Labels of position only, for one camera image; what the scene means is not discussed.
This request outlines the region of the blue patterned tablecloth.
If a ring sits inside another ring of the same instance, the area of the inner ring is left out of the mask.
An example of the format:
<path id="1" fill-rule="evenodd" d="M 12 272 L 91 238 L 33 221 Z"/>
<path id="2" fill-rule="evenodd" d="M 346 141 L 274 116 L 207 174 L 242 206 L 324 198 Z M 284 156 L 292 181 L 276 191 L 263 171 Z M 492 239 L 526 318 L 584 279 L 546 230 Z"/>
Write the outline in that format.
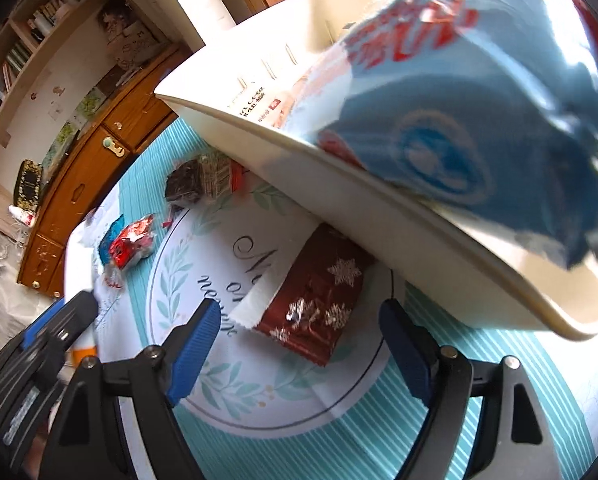
<path id="1" fill-rule="evenodd" d="M 155 229 L 153 252 L 123 275 L 102 276 L 98 246 L 116 220 L 165 214 L 165 179 L 205 144 L 181 120 L 136 159 L 92 220 L 72 233 L 64 287 L 92 287 L 103 361 L 161 344 L 211 298 L 229 315 L 271 266 L 283 235 L 305 216 L 253 174 L 245 192 L 184 212 Z M 425 417 L 381 338 L 377 310 L 398 299 L 412 320 L 470 359 L 517 356 L 549 421 L 561 472 L 584 474 L 598 455 L 598 336 L 571 342 L 548 332 L 474 330 L 377 264 L 326 366 L 226 316 L 192 393 L 175 408 L 209 479 L 390 479 Z"/>

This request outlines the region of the blue foil candy pack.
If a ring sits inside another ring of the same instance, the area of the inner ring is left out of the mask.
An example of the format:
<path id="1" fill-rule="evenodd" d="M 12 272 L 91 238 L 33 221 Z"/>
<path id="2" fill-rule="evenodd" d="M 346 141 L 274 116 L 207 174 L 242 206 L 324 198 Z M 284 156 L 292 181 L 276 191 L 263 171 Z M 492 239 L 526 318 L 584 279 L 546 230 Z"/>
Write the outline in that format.
<path id="1" fill-rule="evenodd" d="M 102 237 L 101 241 L 98 245 L 98 257 L 103 266 L 107 266 L 107 264 L 111 261 L 110 256 L 110 247 L 112 243 L 116 240 L 116 238 L 121 233 L 122 229 L 124 228 L 124 215 L 120 214 L 116 220 L 114 220 L 108 230 L 106 231 L 105 235 Z"/>

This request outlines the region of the dark brownie pack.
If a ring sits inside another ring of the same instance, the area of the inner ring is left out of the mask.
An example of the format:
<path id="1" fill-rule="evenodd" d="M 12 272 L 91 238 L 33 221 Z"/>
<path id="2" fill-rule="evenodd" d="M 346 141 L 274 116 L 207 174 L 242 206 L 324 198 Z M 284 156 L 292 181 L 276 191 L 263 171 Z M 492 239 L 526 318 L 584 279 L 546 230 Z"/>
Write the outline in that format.
<path id="1" fill-rule="evenodd" d="M 237 192 L 244 180 L 244 167 L 217 150 L 196 155 L 175 168 L 165 181 L 165 200 L 180 207 L 200 200 L 215 202 Z"/>

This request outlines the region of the red candy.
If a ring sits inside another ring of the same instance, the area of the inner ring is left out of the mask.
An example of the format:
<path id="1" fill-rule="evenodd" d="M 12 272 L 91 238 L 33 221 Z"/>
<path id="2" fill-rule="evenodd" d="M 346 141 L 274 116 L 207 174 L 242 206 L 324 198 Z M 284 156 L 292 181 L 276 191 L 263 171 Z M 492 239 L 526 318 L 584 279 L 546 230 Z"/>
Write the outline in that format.
<path id="1" fill-rule="evenodd" d="M 110 247 L 111 261 L 104 266 L 104 283 L 108 287 L 122 289 L 125 272 L 153 252 L 154 218 L 147 214 L 130 223 L 124 219 L 124 228 Z"/>

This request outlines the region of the black gold ornate box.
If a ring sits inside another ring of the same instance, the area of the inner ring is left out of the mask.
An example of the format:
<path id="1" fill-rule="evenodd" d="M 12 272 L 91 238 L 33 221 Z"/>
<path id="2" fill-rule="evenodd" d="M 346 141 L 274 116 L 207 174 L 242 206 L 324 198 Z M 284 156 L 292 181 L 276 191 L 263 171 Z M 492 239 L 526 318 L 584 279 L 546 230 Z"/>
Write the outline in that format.
<path id="1" fill-rule="evenodd" d="M 23 211 L 36 213 L 42 189 L 42 166 L 25 159 L 14 182 L 12 204 Z"/>

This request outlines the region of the white plastic storage bin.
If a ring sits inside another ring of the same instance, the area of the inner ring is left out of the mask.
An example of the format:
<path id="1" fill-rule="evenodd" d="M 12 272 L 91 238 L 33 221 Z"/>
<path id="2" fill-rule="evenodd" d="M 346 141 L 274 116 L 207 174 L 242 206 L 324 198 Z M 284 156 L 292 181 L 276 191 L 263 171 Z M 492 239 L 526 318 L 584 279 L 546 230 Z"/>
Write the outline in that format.
<path id="1" fill-rule="evenodd" d="M 598 334 L 598 262 L 565 271 L 427 207 L 318 148 L 239 115 L 236 101 L 282 88 L 386 0 L 285 0 L 221 32 L 157 87 L 157 96 L 231 156 L 476 328 Z"/>

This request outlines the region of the wooden desk with drawers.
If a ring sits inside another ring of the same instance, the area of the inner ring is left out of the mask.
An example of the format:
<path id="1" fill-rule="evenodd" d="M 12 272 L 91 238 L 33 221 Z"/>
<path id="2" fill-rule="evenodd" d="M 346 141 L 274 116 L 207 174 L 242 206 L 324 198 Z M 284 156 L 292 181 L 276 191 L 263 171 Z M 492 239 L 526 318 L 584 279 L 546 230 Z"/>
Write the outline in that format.
<path id="1" fill-rule="evenodd" d="M 42 194 L 20 262 L 19 284 L 50 298 L 62 295 L 70 233 L 173 122 L 175 114 L 155 89 L 191 55 L 183 44 L 167 47 L 113 93 L 73 142 Z"/>

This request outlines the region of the white red small bottle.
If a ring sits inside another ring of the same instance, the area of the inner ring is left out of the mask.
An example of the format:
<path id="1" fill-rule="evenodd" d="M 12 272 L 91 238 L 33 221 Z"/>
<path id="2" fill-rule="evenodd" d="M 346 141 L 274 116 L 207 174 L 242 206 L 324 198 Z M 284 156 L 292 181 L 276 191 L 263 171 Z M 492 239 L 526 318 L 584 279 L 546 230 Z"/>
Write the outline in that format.
<path id="1" fill-rule="evenodd" d="M 29 212 L 14 205 L 8 206 L 8 212 L 12 215 L 12 218 L 16 219 L 24 226 L 27 226 L 28 228 L 34 226 L 35 214 L 33 212 Z"/>

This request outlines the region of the red Lipo biscuit bag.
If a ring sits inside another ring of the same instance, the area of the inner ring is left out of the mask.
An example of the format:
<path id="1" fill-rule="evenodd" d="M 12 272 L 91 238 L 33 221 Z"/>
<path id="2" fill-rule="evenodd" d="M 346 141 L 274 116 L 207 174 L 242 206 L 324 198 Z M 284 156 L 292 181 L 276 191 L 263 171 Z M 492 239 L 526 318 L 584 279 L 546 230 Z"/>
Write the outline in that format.
<path id="1" fill-rule="evenodd" d="M 291 238 L 231 312 L 231 320 L 325 366 L 375 258 L 322 222 Z"/>

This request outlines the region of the red blue cookie roll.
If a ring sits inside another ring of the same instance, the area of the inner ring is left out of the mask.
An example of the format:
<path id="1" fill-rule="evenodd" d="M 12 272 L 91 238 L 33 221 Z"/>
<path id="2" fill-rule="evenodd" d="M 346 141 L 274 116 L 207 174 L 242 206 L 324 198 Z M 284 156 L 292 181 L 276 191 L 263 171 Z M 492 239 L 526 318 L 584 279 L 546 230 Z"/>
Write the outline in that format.
<path id="1" fill-rule="evenodd" d="M 584 0 L 388 0 L 281 129 L 569 269 L 598 258 L 598 22 Z"/>

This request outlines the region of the orange oats bar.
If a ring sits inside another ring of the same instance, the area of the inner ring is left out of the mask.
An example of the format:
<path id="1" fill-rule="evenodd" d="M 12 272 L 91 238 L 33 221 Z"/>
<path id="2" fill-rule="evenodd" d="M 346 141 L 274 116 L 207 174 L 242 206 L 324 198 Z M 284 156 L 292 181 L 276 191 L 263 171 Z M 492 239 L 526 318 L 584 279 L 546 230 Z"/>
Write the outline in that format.
<path id="1" fill-rule="evenodd" d="M 89 356 L 98 356 L 95 333 L 92 327 L 89 327 L 83 334 L 76 338 L 70 351 L 70 362 L 74 368 L 77 368 L 81 361 Z"/>

